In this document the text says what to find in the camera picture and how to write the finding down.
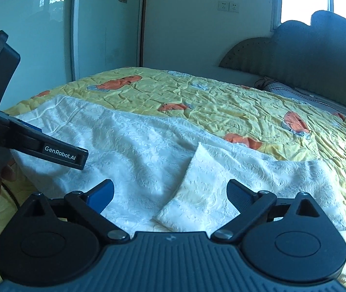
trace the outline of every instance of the white cloth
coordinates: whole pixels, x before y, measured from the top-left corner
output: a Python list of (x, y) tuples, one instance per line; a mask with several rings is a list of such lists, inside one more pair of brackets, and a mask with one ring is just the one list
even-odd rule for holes
[[(69, 96), (56, 96), (19, 118), (43, 133), (89, 150), (82, 171), (14, 151), (16, 162), (36, 188), (58, 198), (74, 190), (86, 192), (111, 179), (115, 195), (102, 215), (131, 236), (135, 231), (169, 231), (156, 220), (171, 230), (214, 230), (220, 220), (227, 222), (238, 215), (226, 201), (230, 177), (254, 191), (272, 190), (281, 197), (310, 192), (336, 227), (346, 229), (336, 196), (339, 186), (321, 161), (276, 161), (181, 118), (109, 110)], [(197, 216), (201, 226), (189, 225), (188, 218), (177, 216), (181, 204), (187, 206), (188, 214)]]

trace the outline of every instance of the white towel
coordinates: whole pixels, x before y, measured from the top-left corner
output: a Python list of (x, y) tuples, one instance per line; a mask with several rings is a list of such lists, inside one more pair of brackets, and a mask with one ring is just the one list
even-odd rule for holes
[[(56, 96), (19, 118), (41, 128), (43, 133), (89, 150), (83, 171), (13, 152), (21, 170), (36, 188), (48, 197), (58, 198), (74, 190), (86, 192), (104, 179), (111, 179), (115, 195), (102, 215), (131, 236), (135, 231), (168, 231), (153, 217), (170, 202), (180, 185), (187, 186), (188, 193), (198, 192), (201, 185), (187, 184), (189, 176), (194, 181), (203, 181), (203, 186), (208, 185), (209, 192), (214, 192), (212, 194), (216, 197), (215, 203), (221, 201), (227, 207), (222, 214), (215, 211), (220, 207), (218, 205), (210, 206), (208, 211), (198, 209), (198, 220), (207, 220), (209, 224), (213, 218), (226, 214), (224, 220), (228, 221), (237, 212), (225, 202), (224, 188), (231, 174), (238, 177), (239, 172), (251, 173), (252, 180), (238, 180), (254, 191), (270, 189), (268, 183), (272, 185), (271, 190), (283, 197), (314, 190), (312, 195), (319, 204), (333, 208), (330, 218), (338, 229), (346, 229), (346, 220), (339, 209), (341, 203), (336, 200), (339, 186), (335, 181), (327, 183), (331, 176), (324, 169), (320, 171), (324, 165), (322, 162), (291, 165), (291, 162), (276, 161), (245, 145), (227, 142), (181, 118), (157, 118), (109, 110), (69, 96)], [(186, 173), (195, 153), (204, 153), (204, 146), (213, 159), (207, 165), (207, 172), (201, 168), (204, 164), (199, 165), (201, 159), (195, 158)], [(226, 175), (218, 173), (212, 163), (215, 166), (219, 164), (220, 172), (226, 172)], [(312, 189), (310, 185), (318, 177), (298, 180), (309, 177), (312, 172), (325, 175), (326, 183), (321, 189), (317, 185)], [(206, 174), (207, 179), (197, 174)], [(219, 189), (214, 189), (211, 181), (221, 184)], [(168, 221), (169, 216), (165, 214), (163, 223), (173, 229), (172, 225), (177, 223)], [(185, 226), (185, 229), (205, 230), (207, 223), (195, 229)]]

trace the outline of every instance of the sliding wardrobe door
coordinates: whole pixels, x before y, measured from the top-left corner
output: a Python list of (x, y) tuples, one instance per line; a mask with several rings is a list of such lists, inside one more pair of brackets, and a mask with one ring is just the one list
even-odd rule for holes
[(138, 66), (142, 0), (74, 0), (73, 79)]
[(72, 0), (0, 0), (0, 30), (21, 61), (0, 108), (72, 81)]

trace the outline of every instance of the electrical outlet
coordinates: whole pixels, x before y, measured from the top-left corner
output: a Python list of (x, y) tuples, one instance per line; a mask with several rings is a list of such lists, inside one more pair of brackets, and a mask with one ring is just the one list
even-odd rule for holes
[(228, 1), (219, 1), (218, 10), (219, 11), (228, 11), (229, 10), (229, 2)]
[(239, 13), (239, 5), (236, 2), (230, 1), (228, 10), (230, 12), (237, 12), (237, 13)]

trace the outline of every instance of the ribbed plastic panel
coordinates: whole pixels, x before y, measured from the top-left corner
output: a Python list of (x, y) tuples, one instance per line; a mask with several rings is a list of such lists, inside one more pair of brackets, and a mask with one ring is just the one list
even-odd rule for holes
[(338, 282), (286, 287), (252, 271), (230, 245), (206, 233), (139, 232), (125, 245), (110, 246), (89, 273), (56, 287), (29, 288), (11, 282), (1, 292), (341, 292)]

